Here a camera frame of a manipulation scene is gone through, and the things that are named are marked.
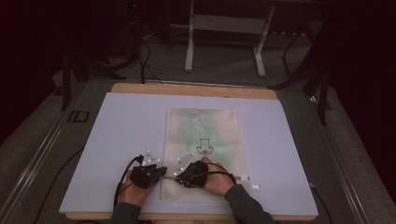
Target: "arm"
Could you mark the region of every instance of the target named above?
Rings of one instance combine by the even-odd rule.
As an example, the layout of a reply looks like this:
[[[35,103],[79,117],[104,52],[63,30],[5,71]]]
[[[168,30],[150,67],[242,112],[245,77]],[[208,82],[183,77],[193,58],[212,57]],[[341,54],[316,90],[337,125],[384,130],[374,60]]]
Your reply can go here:
[[[204,163],[212,163],[208,157],[202,157]],[[209,171],[222,171],[216,165],[208,164]],[[259,202],[251,198],[242,185],[235,185],[227,175],[216,174],[207,177],[204,189],[212,194],[223,196],[233,210],[239,223],[267,224],[275,223],[271,215],[262,209]]]
[[[148,189],[141,189],[134,185],[129,177],[121,186],[119,203],[116,205],[111,216],[111,224],[135,224],[139,218],[142,206],[155,185]]]
[[[262,209],[262,205],[248,195],[242,185],[234,185],[224,199],[230,204],[233,215],[241,223],[275,223],[271,215]]]

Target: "dark background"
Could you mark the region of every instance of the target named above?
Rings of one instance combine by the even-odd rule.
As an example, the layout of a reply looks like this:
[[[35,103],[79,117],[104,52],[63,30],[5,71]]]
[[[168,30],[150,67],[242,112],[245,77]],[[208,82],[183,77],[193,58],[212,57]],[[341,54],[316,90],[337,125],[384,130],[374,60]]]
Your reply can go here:
[[[156,7],[159,2],[159,0],[147,1],[148,6],[152,8],[151,11],[148,8],[147,23],[160,28],[168,22],[188,24],[188,1],[169,1],[170,7],[166,10],[170,13],[170,21],[163,18],[167,13],[163,11],[164,7]],[[110,3],[108,0],[102,1],[102,4],[108,3]],[[64,36],[64,26],[59,23],[59,14],[54,11],[59,10],[64,18],[75,20],[72,24],[78,25],[80,29],[78,36],[81,39],[78,43],[83,46],[84,41],[89,41],[91,44],[86,50],[96,52],[93,55],[98,55],[97,50],[100,52],[105,50],[106,43],[110,41],[108,34],[117,31],[104,32],[98,28],[97,14],[93,13],[89,1],[78,1],[77,4],[77,1],[8,0],[0,4],[0,27],[2,27],[0,144],[2,144],[54,91],[55,86],[51,77],[61,69],[63,46],[61,37]],[[301,5],[279,6],[271,30],[287,34],[294,31],[298,17],[296,11],[299,8]],[[326,30],[323,31],[329,35],[325,35],[326,37],[322,37],[316,43],[317,55],[326,57],[331,54],[335,57],[331,71],[331,85],[336,88],[342,105],[394,202],[396,201],[396,180],[393,177],[396,170],[395,9],[394,3],[390,1],[359,1],[354,3],[354,7],[336,9],[336,16],[332,17],[333,20],[329,21]],[[113,12],[110,13],[112,15],[122,14],[114,12],[119,10],[117,8],[112,10]],[[120,25],[123,20],[119,18],[115,16],[111,22]]]

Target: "metal frame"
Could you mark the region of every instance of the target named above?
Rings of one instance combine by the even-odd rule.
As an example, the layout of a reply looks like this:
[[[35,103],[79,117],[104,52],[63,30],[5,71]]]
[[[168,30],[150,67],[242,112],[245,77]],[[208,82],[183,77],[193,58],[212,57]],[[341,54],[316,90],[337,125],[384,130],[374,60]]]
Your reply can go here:
[[[262,47],[268,35],[271,20],[275,12],[275,6],[271,6],[266,19],[251,19],[194,14],[194,0],[190,0],[190,2],[189,45],[187,48],[185,71],[192,71],[194,29],[213,30],[260,35],[260,42],[253,48],[253,53],[258,75],[259,77],[264,77],[265,70],[262,62]]]

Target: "dark wall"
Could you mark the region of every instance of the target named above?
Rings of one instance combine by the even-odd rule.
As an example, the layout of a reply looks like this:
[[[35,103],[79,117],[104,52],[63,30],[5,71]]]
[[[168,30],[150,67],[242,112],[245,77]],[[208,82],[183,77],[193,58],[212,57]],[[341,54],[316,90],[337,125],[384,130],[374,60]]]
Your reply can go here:
[[[396,202],[396,29],[391,2],[359,4],[331,29],[347,43],[332,71],[332,85],[376,170]]]
[[[60,55],[43,2],[2,1],[0,10],[1,144],[54,90]]]

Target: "gray carpet floor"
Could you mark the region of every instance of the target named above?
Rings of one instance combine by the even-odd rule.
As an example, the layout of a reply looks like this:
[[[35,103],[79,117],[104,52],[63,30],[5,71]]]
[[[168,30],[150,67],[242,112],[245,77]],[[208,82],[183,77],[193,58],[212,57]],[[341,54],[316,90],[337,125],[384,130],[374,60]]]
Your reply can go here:
[[[258,77],[255,68],[252,46],[254,38],[236,36],[234,39],[213,34],[201,33],[196,39],[193,70],[184,72],[187,50],[186,34],[174,35],[171,41],[161,41],[157,36],[145,38],[149,49],[142,46],[143,59],[148,56],[146,76],[151,82],[160,83],[205,83],[207,85],[235,85],[252,88],[265,88],[286,80],[285,67],[281,61],[282,50],[290,39],[283,35],[269,35],[263,50],[263,61],[267,76]],[[310,46],[309,41],[301,36],[288,53],[290,69],[295,69],[304,58]],[[126,82],[139,82],[141,68],[139,64],[118,71],[128,77]],[[118,82],[103,77],[91,70],[92,77],[86,84],[73,82],[73,99],[68,110],[61,112],[62,98],[51,95],[12,134],[0,148],[0,202],[4,204],[11,194],[19,177],[35,153],[43,147],[43,142],[50,141],[49,153],[43,159],[41,168],[31,181],[30,188],[22,194],[15,204],[9,223],[33,223],[40,204],[43,202],[51,181],[62,165],[78,150],[84,147],[94,124],[100,105],[106,92]],[[396,209],[382,185],[356,131],[341,107],[335,90],[329,92],[327,126],[318,123],[315,105],[304,97],[301,87],[304,80],[290,86],[277,95],[284,106],[290,130],[295,139],[303,167],[310,181],[329,208],[333,223],[395,223]],[[89,111],[87,122],[67,122],[65,118],[71,110]],[[62,120],[59,132],[49,135],[54,125]],[[334,150],[341,159],[365,217],[358,218],[346,196],[345,180],[339,174],[339,164],[334,162]],[[59,175],[53,186],[38,223],[76,223],[65,215],[59,214],[68,183],[78,164],[79,154],[71,160]],[[323,204],[317,196],[319,216],[309,223],[330,223]]]

